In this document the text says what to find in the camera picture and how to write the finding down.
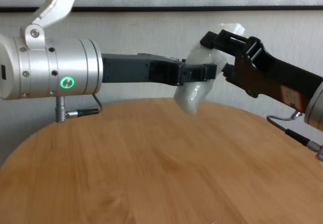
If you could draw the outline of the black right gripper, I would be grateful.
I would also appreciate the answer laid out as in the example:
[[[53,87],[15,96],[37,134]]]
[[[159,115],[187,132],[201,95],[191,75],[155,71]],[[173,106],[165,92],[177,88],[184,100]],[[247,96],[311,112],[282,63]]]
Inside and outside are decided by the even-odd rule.
[[[236,56],[235,65],[226,63],[223,67],[223,76],[254,98],[263,94],[292,108],[307,108],[322,83],[321,76],[269,54],[255,37],[208,31],[200,44]]]

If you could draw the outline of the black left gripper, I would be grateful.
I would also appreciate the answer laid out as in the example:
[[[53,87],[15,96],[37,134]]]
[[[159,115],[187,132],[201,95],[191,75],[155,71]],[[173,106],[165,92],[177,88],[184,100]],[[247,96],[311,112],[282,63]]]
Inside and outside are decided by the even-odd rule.
[[[185,59],[159,55],[103,54],[103,83],[162,83],[180,86],[216,78],[215,64],[185,65]]]

